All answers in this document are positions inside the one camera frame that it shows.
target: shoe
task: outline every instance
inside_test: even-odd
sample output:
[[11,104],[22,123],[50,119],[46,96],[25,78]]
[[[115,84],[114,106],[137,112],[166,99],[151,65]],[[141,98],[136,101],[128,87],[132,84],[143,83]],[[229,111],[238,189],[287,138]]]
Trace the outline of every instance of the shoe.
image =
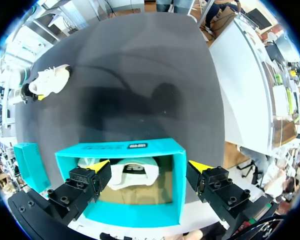
[[129,186],[151,186],[159,175],[159,167],[152,157],[126,158],[111,165],[111,179],[108,182],[112,190]]
[[29,84],[29,91],[47,97],[59,93],[67,84],[71,68],[68,64],[38,72],[38,78]]
[[204,26],[204,30],[206,30],[208,34],[210,34],[212,36],[214,35],[214,33],[211,31],[210,27]]

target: floor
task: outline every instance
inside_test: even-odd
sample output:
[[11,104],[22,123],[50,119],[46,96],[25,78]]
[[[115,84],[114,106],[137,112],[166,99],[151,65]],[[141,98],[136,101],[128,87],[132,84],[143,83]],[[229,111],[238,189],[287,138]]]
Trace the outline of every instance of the floor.
[[[147,13],[157,11],[155,1],[145,1],[144,5],[145,5],[144,10]],[[135,13],[140,13],[140,9],[117,11],[115,13],[109,14],[109,18],[115,18],[115,17],[124,16],[124,15],[128,15],[128,14],[135,14]],[[192,16],[194,16],[197,20],[200,19],[201,11],[199,8],[199,0],[195,0],[190,14]],[[209,33],[207,33],[205,30],[203,30],[203,25],[202,25],[202,27],[200,27],[200,30],[203,32],[203,34],[209,40],[207,42],[207,45],[209,47],[214,42],[215,38],[213,36],[211,36]],[[245,157],[239,151],[237,151],[236,145],[234,145],[232,143],[225,142],[224,149],[225,149],[225,151],[224,151],[223,167],[225,169],[230,169],[233,166],[236,166],[236,165],[241,164],[248,160],[247,157]]]
[[[144,2],[144,10],[147,13],[152,13],[152,12],[156,12],[157,8],[156,8],[156,2],[155,1],[145,1]],[[119,16],[123,16],[123,15],[128,15],[128,14],[133,14],[133,13],[140,13],[140,9],[131,9],[131,10],[124,10],[124,11],[118,11],[114,13],[109,14],[109,18],[115,18],[115,17],[119,17]],[[199,8],[199,0],[195,0],[194,4],[193,4],[193,8],[190,12],[190,14],[192,16],[194,16],[197,20],[200,19],[201,16],[201,11]],[[202,28],[200,28],[201,31],[203,32],[203,34],[207,37],[207,39],[209,40],[207,42],[208,47],[214,42],[214,37],[211,36],[209,33],[207,33],[205,30],[203,30]]]

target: person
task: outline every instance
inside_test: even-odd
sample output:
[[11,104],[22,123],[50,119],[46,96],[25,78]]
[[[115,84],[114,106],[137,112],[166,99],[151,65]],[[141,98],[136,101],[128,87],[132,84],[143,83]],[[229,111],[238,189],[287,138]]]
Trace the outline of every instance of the person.
[[226,7],[230,7],[234,11],[238,13],[246,14],[246,12],[241,8],[241,3],[239,0],[234,0],[236,2],[236,5],[231,4],[230,2],[233,2],[233,0],[215,0],[212,4],[211,8],[209,9],[206,17],[205,17],[205,26],[204,29],[210,34],[213,35],[210,27],[210,22],[216,16],[221,9],[222,11],[225,10]]
[[266,156],[260,152],[237,146],[237,149],[245,156],[249,157],[258,168],[258,172],[263,174],[260,188],[272,198],[280,196],[282,193],[292,193],[295,191],[295,180],[287,178],[284,171],[286,161],[274,157]]

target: gray table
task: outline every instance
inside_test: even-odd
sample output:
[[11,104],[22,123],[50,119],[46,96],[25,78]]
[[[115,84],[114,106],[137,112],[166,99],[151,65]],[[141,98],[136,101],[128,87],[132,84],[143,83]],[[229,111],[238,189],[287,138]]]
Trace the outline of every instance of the gray table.
[[[171,137],[187,158],[222,165],[225,132],[219,82],[202,33],[189,16],[155,12],[101,21],[48,50],[38,71],[69,64],[58,94],[16,106],[18,142],[38,143],[56,188],[54,153],[84,142]],[[187,188],[186,202],[197,200]]]

